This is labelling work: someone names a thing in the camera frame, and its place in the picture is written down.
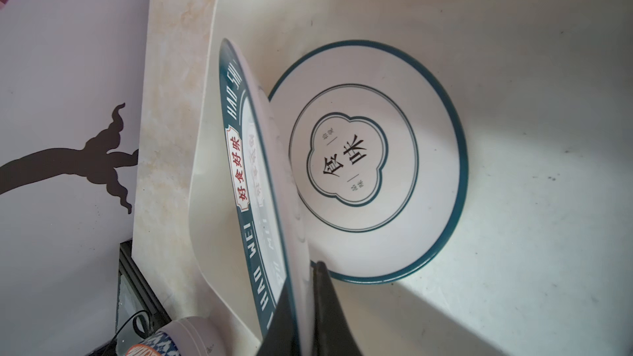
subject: white plate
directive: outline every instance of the white plate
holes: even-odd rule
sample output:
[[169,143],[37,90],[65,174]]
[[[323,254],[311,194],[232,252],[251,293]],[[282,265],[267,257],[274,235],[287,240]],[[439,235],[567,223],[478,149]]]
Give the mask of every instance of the white plate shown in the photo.
[[312,261],[379,283],[438,253],[462,213],[468,162],[455,108],[422,64],[386,44],[328,44],[292,65],[270,99]]
[[265,335],[286,276],[302,354],[314,331],[310,256],[297,187],[270,104],[239,49],[220,48],[220,97],[237,215],[259,326]]

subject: wire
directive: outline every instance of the wire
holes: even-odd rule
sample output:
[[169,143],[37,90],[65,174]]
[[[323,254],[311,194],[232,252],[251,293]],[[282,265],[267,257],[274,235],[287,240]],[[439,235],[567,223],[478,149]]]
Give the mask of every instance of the wire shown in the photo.
[[101,352],[101,356],[106,354],[106,352],[109,350],[109,346],[115,341],[116,337],[121,333],[121,330],[123,330],[125,325],[128,324],[130,322],[130,320],[132,320],[133,318],[135,318],[136,316],[138,316],[138,315],[140,315],[141,313],[144,313],[144,312],[147,315],[147,321],[149,321],[149,312],[146,309],[141,309],[140,311],[135,312],[132,316],[130,316],[130,318],[128,318],[128,320],[125,321],[125,323],[123,323],[123,325],[119,328],[119,330],[116,331],[115,336],[112,337],[112,339],[108,343],[108,346],[106,346],[106,348],[103,350],[103,352]]

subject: wall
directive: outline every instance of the wall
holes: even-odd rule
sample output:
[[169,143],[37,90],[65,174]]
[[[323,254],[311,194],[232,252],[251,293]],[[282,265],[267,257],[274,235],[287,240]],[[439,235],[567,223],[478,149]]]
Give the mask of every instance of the wall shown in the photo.
[[[114,334],[118,244],[131,238],[134,215],[103,177],[113,158],[136,158],[104,157],[118,134],[114,151],[138,149],[148,3],[8,0],[0,10],[2,354],[83,355]],[[48,153],[14,162],[82,150],[122,103],[124,128],[100,134],[102,151],[53,150],[68,153],[61,169]],[[16,168],[51,177],[3,193]],[[134,206],[136,167],[116,173]]]

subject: plate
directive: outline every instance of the plate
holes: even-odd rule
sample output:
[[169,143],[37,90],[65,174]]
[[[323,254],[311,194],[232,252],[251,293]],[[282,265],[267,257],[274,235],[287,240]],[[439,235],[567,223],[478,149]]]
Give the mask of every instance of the plate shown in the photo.
[[228,167],[259,326],[265,335],[287,282],[299,345],[308,355],[314,331],[312,274],[286,149],[266,95],[226,39],[219,72]]
[[386,44],[337,42],[300,58],[269,99],[313,261],[339,280],[381,283],[438,253],[462,213],[468,160],[428,69]]

